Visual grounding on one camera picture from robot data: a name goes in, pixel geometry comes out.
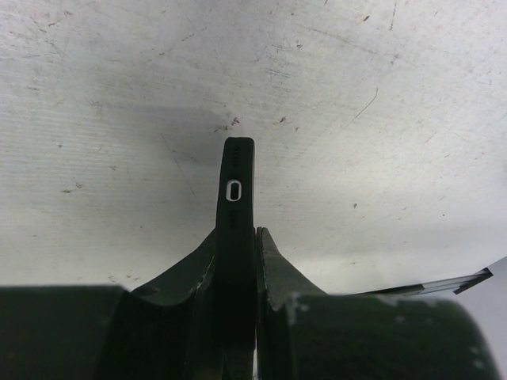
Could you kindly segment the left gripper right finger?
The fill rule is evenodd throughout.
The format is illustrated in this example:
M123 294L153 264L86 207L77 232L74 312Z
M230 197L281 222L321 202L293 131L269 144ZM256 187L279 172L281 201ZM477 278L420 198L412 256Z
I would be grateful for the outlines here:
M256 233L262 379L498 379L470 314L440 298L327 294Z

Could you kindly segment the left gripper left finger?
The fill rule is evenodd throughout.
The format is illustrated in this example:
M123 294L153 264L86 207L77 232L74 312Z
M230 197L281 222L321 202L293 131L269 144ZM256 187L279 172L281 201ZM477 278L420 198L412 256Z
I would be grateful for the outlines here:
M215 245L128 291L119 285L3 286L3 379L182 379L194 297Z

